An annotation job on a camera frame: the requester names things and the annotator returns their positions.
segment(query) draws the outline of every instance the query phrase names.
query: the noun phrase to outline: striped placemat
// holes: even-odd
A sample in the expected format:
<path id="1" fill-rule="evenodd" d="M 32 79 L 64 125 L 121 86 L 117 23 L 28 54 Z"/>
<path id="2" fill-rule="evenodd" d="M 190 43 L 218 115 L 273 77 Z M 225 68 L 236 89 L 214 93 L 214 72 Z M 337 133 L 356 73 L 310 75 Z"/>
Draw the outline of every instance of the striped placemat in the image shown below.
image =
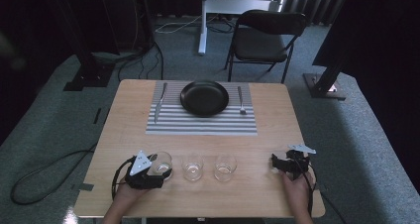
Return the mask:
<path id="1" fill-rule="evenodd" d="M 157 123 L 155 109 L 160 100 L 163 83 L 167 91 L 160 108 Z M 180 102 L 182 89 L 191 81 L 157 81 L 154 98 L 149 113 L 146 134 L 159 135 L 218 135 L 218 136 L 256 136 L 257 125 L 254 115 L 250 88 L 247 83 L 219 82 L 229 93 L 229 104 L 221 113 L 212 117 L 197 117 L 186 111 Z M 244 107 L 247 114 L 239 112 L 238 86 L 242 88 Z"/>

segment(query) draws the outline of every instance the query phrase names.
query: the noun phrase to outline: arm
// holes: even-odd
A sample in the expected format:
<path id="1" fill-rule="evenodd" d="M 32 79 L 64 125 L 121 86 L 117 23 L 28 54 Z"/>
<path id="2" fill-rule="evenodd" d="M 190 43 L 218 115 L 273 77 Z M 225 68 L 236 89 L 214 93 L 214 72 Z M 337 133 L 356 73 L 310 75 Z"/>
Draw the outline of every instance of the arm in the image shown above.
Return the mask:
<path id="1" fill-rule="evenodd" d="M 312 218 L 308 212 L 308 184 L 301 175 L 295 180 L 290 180 L 287 174 L 280 171 L 281 181 L 286 192 L 287 203 L 290 206 L 291 212 L 297 224 L 312 224 Z M 309 172 L 306 173 L 309 182 L 312 183 L 312 176 Z"/>
<path id="2" fill-rule="evenodd" d="M 104 216 L 103 224 L 119 224 L 131 206 L 148 191 L 148 189 L 134 189 L 127 183 L 120 184 L 114 201 Z"/>

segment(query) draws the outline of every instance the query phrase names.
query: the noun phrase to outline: wooden table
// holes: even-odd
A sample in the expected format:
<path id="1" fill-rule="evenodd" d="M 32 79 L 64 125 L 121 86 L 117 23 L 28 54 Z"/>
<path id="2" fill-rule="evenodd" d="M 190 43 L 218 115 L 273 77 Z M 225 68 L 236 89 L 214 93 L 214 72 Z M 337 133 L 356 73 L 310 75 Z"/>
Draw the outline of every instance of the wooden table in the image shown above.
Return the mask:
<path id="1" fill-rule="evenodd" d="M 102 217 L 112 202 L 111 181 L 115 170 L 139 150 L 146 154 L 166 151 L 172 155 L 173 174 L 162 188 L 143 196 L 127 213 L 131 217 L 289 217 L 278 173 L 270 167 L 273 152 L 303 138 L 287 88 L 279 83 L 250 83 L 256 114 L 257 136 L 147 135 L 156 82 L 123 80 L 115 96 L 74 213 Z M 183 178 L 181 157 L 187 152 L 204 158 L 204 174 L 198 181 Z M 234 154 L 238 168 L 228 182 L 219 182 L 213 164 L 220 153 Z M 314 193 L 313 216 L 324 215 L 319 191 Z"/>

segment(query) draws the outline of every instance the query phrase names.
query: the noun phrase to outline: wire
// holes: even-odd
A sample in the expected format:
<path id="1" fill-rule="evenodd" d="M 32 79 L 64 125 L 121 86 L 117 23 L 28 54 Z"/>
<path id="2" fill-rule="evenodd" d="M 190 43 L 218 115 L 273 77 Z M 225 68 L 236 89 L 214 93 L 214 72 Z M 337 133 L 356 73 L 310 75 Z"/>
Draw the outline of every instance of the wire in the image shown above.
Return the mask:
<path id="1" fill-rule="evenodd" d="M 189 23 L 168 23 L 168 24 L 165 24 L 165 25 L 163 25 L 163 26 L 161 26 L 161 27 L 159 27 L 159 28 L 157 28 L 156 30 L 155 30 L 155 32 L 156 33 L 161 33 L 161 34 L 171 34 L 171 33 L 175 33 L 175 32 L 177 32 L 177 31 L 179 31 L 179 30 L 181 30 L 181 29 L 183 29 L 183 28 L 185 28 L 186 26 L 188 26 L 188 25 L 190 25 L 190 24 L 192 24 L 192 23 L 194 23 L 195 21 L 197 21 L 199 18 L 201 18 L 201 16 L 198 16 L 197 18 L 195 18 L 194 20 L 192 20 L 191 22 L 189 22 Z M 160 29 L 162 29 L 162 28 L 164 28 L 164 27 L 166 27 L 166 26 L 170 26 L 170 25 L 182 25 L 181 27 L 179 27 L 179 28 L 177 28 L 177 29 L 175 29 L 175 30 L 173 30 L 173 31 L 168 31 L 168 32 L 165 32 L 165 31 L 161 31 Z"/>
<path id="2" fill-rule="evenodd" d="M 333 210 L 337 213 L 337 215 L 340 217 L 341 221 L 344 224 L 347 224 L 343 215 L 340 213 L 340 211 L 337 209 L 337 207 L 333 204 L 333 202 L 323 192 L 321 192 L 321 196 L 324 197 L 324 199 L 328 202 L 328 204 L 330 204 L 331 208 L 333 208 Z"/>
<path id="3" fill-rule="evenodd" d="M 232 23 L 232 22 L 229 22 L 226 19 L 223 19 L 223 22 L 226 25 L 229 26 L 229 29 L 228 30 L 221 30 L 221 29 L 217 29 L 215 27 L 209 27 L 209 26 L 207 27 L 207 29 L 209 29 L 210 31 L 215 32 L 215 33 L 224 33 L 224 34 L 231 34 L 231 33 L 233 33 L 234 32 L 234 28 L 235 28 L 235 24 Z"/>
<path id="4" fill-rule="evenodd" d="M 311 165 L 309 165 L 309 166 L 312 167 L 312 170 L 314 171 L 314 175 L 315 175 L 314 190 L 315 190 L 315 186 L 317 184 L 318 176 L 317 176 L 317 173 L 316 173 L 315 168 L 313 166 L 311 166 Z M 333 210 L 337 213 L 337 215 L 340 217 L 341 221 L 344 224 L 347 224 L 347 222 L 344 219 L 343 215 L 340 213 L 340 211 L 337 209 L 337 207 L 333 204 L 333 202 L 327 196 L 325 196 L 325 194 L 323 192 L 321 192 L 321 190 L 320 190 L 320 193 L 321 193 L 321 196 L 324 197 L 324 199 L 328 202 L 328 204 L 330 204 L 330 206 L 333 208 Z"/>
<path id="5" fill-rule="evenodd" d="M 72 153 L 69 153 L 69 154 L 67 154 L 67 155 L 65 155 L 65 156 L 63 156 L 63 157 L 61 157 L 61 158 L 58 158 L 57 160 L 55 160 L 55 161 L 53 161 L 53 162 L 51 162 L 51 163 L 49 163 L 49 164 L 47 164 L 47 165 L 45 165 L 45 166 L 43 166 L 43 167 L 41 167 L 41 168 L 38 168 L 38 169 L 36 169 L 36 170 L 34 170 L 34 171 L 31 171 L 31 172 L 29 172 L 28 174 L 25 174 L 24 176 L 22 176 L 21 178 L 19 178 L 16 182 L 15 182 L 15 184 L 13 185 L 13 187 L 12 187 L 12 190 L 10 191 L 10 198 L 12 199 L 12 201 L 15 203 L 15 204 L 18 204 L 18 205 L 31 205 L 31 204 L 34 204 L 34 203 L 37 203 L 37 202 L 40 202 L 40 201 L 42 201 L 42 200 L 44 200 L 44 199 L 46 199 L 47 197 L 49 197 L 50 195 L 52 195 L 53 193 L 55 193 L 64 183 L 65 183 L 65 181 L 70 177 L 70 175 L 71 175 L 71 173 L 77 168 L 77 166 L 81 163 L 81 161 L 89 154 L 89 153 L 93 153 L 94 151 L 93 151 L 93 148 L 95 148 L 96 147 L 96 143 L 93 145 L 93 146 L 91 146 L 90 148 L 89 148 L 89 150 L 81 150 L 81 151 L 76 151 L 76 152 L 72 152 Z M 56 186 L 56 187 L 54 187 L 53 189 L 52 189 L 52 191 L 51 192 L 49 192 L 49 193 L 47 193 L 46 195 L 44 195 L 44 196 L 42 196 L 41 198 L 38 198 L 38 199 L 35 199 L 35 200 L 32 200 L 32 201 L 21 201 L 21 200 L 18 200 L 17 198 L 16 198 L 16 191 L 17 191 L 17 189 L 18 189 L 18 186 L 21 184 L 21 182 L 23 181 L 23 180 L 25 180 L 26 178 L 28 178 L 28 177 L 30 177 L 30 176 L 32 176 L 32 175 L 34 175 L 34 174 L 36 174 L 36 173 L 38 173 L 38 172 L 40 172 L 40 171 L 42 171 L 42 170 L 44 170 L 44 169 L 46 169 L 46 168 L 49 168 L 49 167 L 51 167 L 52 165 L 54 165 L 54 164 L 56 164 L 57 162 L 59 162 L 59 161 L 61 161 L 61 160 L 63 160 L 63 159 L 65 159 L 65 158 L 67 158 L 67 157 L 70 157 L 70 156 L 73 156 L 73 155 L 76 155 L 76 154 L 79 154 L 79 153 L 85 153 L 76 163 L 75 163 L 75 165 L 71 168 L 71 170 L 68 172 L 68 174 L 60 181 L 60 183 Z"/>
<path id="6" fill-rule="evenodd" d="M 133 60 L 139 56 L 142 56 L 144 54 L 146 54 L 148 51 L 139 51 L 136 52 L 134 54 L 128 55 L 128 56 L 122 56 L 122 57 L 118 57 L 118 58 L 106 58 L 106 57 L 100 57 L 100 56 L 94 56 L 97 62 L 105 62 L 105 63 L 119 63 L 119 62 L 123 62 L 126 60 Z"/>
<path id="7" fill-rule="evenodd" d="M 155 53 L 155 58 L 157 59 L 157 62 L 151 69 L 149 69 L 148 73 L 146 73 L 146 79 L 149 79 L 149 73 L 151 73 L 153 70 L 155 70 L 156 67 L 158 67 L 158 52 Z"/>
<path id="8" fill-rule="evenodd" d="M 128 163 L 133 164 L 135 160 L 136 160 L 136 157 L 129 158 L 128 160 L 124 161 L 120 165 L 120 167 L 115 171 L 114 178 L 112 179 L 112 184 L 111 184 L 111 196 L 112 196 L 113 200 L 114 200 L 115 194 L 117 193 L 117 184 L 122 184 L 122 183 L 117 182 L 117 179 L 118 179 L 118 176 L 120 175 L 121 169 Z"/>
<path id="9" fill-rule="evenodd" d="M 207 23 L 209 23 L 209 22 L 211 22 L 211 21 L 213 21 L 217 16 L 218 16 L 219 14 L 217 14 L 216 16 L 214 16 L 212 19 L 210 19 L 209 21 L 207 21 Z M 156 33 L 161 33 L 161 34 L 172 34 L 172 33 L 176 33 L 177 31 L 179 31 L 179 30 L 181 30 L 181 29 L 183 29 L 183 28 L 185 28 L 185 27 L 187 27 L 187 26 L 189 26 L 189 25 L 191 25 L 191 24 L 193 24 L 195 21 L 197 21 L 199 18 L 201 18 L 202 17 L 202 15 L 201 16 L 198 16 L 198 17 L 196 17 L 194 20 L 192 20 L 191 22 L 189 22 L 189 23 L 167 23 L 167 24 L 164 24 L 163 26 L 160 26 L 159 28 L 157 28 L 157 29 L 155 29 L 155 32 Z M 167 26 L 171 26 L 171 25 L 182 25 L 181 27 L 179 27 L 179 28 L 177 28 L 177 29 L 175 29 L 175 30 L 173 30 L 173 31 L 161 31 L 161 29 L 163 29 L 164 27 L 167 27 Z"/>
<path id="10" fill-rule="evenodd" d="M 155 42 L 155 46 L 157 47 L 157 50 L 160 53 L 160 58 L 161 58 L 160 80 L 163 80 L 163 68 L 164 68 L 163 53 L 161 52 L 160 46 L 158 45 L 157 42 Z"/>
<path id="11" fill-rule="evenodd" d="M 117 73 L 117 76 L 118 76 L 118 81 L 120 81 L 121 82 L 121 71 L 123 70 L 123 68 L 124 67 L 126 67 L 128 64 L 129 64 L 129 62 L 131 62 L 131 61 L 133 61 L 133 60 L 135 60 L 134 58 L 133 59 L 130 59 L 130 60 L 127 60 L 127 61 L 125 61 L 120 67 L 119 67 L 119 69 L 118 69 L 118 73 Z"/>
<path id="12" fill-rule="evenodd" d="M 143 56 L 140 58 L 140 66 L 142 67 L 142 70 L 140 70 L 139 72 L 138 79 L 141 79 L 142 73 L 145 70 L 145 65 L 143 64 L 143 58 L 144 58 Z"/>
<path id="13" fill-rule="evenodd" d="M 309 179 L 308 179 L 308 177 L 306 176 L 305 171 L 303 170 L 302 166 L 300 165 L 300 163 L 299 163 L 299 161 L 297 160 L 296 155 L 295 155 L 294 153 L 293 153 L 293 159 L 294 159 L 294 161 L 297 163 L 297 166 L 299 167 L 300 172 L 303 174 L 303 177 L 305 178 L 306 183 L 308 184 L 308 188 L 309 188 L 309 193 L 308 193 L 308 199 L 309 199 L 309 201 L 308 201 L 308 212 L 309 212 L 309 215 L 310 215 L 310 216 L 312 216 L 313 192 L 314 192 L 315 188 L 313 188 L 313 187 L 311 186 L 311 183 L 309 182 Z"/>

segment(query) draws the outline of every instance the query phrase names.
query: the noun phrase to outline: drinking glass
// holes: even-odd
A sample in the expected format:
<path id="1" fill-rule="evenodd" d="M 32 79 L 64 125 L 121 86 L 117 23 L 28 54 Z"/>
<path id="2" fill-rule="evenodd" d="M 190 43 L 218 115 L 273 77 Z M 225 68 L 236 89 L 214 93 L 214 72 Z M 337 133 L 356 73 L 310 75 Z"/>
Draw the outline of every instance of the drinking glass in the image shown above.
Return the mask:
<path id="1" fill-rule="evenodd" d="M 229 181 L 236 168 L 237 161 L 235 157 L 229 154 L 222 154 L 217 157 L 214 166 L 214 175 L 219 181 Z"/>
<path id="2" fill-rule="evenodd" d="M 170 170 L 172 168 L 172 156 L 166 152 L 157 152 L 151 156 L 152 166 L 150 171 L 154 175 L 162 175 L 164 172 Z M 167 177 L 165 180 L 172 176 L 173 170 L 170 173 L 170 176 Z"/>
<path id="3" fill-rule="evenodd" d="M 203 158 L 196 154 L 188 154 L 182 158 L 183 176 L 190 181 L 196 181 L 203 175 Z"/>

